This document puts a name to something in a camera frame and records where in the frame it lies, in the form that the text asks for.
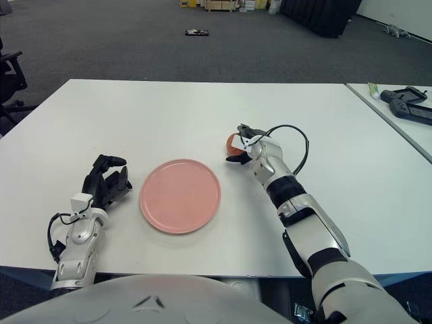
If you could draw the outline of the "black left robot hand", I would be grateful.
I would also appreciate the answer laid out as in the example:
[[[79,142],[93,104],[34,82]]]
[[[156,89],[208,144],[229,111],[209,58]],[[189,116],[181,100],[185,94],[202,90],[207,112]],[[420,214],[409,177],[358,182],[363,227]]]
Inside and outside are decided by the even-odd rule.
[[[73,214],[83,213],[89,207],[105,211],[109,205],[129,193],[132,185],[128,180],[126,163],[121,157],[99,155],[82,187],[83,194],[92,196],[92,203],[85,202],[84,206],[73,211]]]

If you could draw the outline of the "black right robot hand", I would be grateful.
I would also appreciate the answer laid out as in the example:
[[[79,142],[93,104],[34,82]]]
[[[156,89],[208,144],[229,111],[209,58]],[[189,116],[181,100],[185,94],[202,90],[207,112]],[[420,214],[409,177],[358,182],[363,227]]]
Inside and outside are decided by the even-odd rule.
[[[249,156],[252,152],[252,146],[266,137],[268,135],[265,131],[251,128],[246,124],[240,124],[237,127],[237,132],[227,139],[227,157],[225,160],[230,163],[247,164],[252,161]]]

